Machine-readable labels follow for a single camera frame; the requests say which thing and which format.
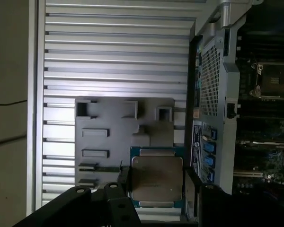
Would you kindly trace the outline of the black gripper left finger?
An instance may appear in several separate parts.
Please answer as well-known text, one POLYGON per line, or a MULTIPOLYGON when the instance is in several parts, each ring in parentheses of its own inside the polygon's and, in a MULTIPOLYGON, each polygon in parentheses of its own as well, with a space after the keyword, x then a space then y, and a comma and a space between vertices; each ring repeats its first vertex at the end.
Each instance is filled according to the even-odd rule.
POLYGON ((26 217, 27 227, 138 227, 141 221, 127 196, 130 166, 116 182, 92 192, 75 186, 26 217))

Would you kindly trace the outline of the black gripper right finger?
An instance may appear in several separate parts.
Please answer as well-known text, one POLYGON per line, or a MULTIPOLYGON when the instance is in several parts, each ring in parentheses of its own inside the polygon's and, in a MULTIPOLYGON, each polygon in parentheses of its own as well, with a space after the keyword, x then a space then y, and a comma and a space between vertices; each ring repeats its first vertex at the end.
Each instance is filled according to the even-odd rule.
POLYGON ((264 187, 230 195, 185 168, 185 215, 198 227, 284 227, 284 205, 264 187))

